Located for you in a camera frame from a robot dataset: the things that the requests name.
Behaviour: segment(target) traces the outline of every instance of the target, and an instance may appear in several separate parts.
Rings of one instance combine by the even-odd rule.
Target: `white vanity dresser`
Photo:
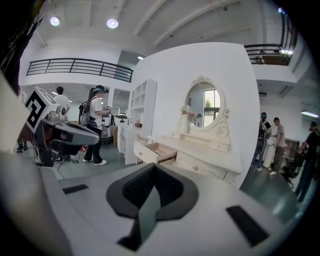
[[[134,154],[145,163],[171,164],[233,184],[243,169],[232,149],[228,116],[219,85],[200,75],[186,94],[176,130],[150,135],[148,144],[135,141]]]

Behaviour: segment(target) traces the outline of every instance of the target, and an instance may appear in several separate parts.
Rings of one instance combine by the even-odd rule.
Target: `window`
[[[217,90],[204,91],[203,124],[208,126],[216,119],[220,109],[220,96]]]

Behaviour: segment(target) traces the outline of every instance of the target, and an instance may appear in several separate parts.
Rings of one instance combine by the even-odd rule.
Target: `open drawer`
[[[134,142],[134,154],[146,163],[162,163],[165,161],[174,161],[177,157],[177,151],[158,143],[141,144]]]

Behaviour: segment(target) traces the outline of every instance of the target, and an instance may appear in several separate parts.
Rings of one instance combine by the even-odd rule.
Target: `black and white tag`
[[[34,129],[39,119],[42,118],[42,113],[46,108],[46,104],[39,97],[37,92],[34,91],[26,102],[25,107],[30,111],[27,122]]]

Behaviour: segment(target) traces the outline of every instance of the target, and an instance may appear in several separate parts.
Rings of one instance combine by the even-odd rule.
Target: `drawer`
[[[177,151],[158,143],[141,144],[134,142],[134,154],[146,163],[162,163],[177,157]]]
[[[214,176],[220,180],[223,180],[227,173],[225,170],[216,168],[182,152],[177,154],[176,165],[192,172]]]

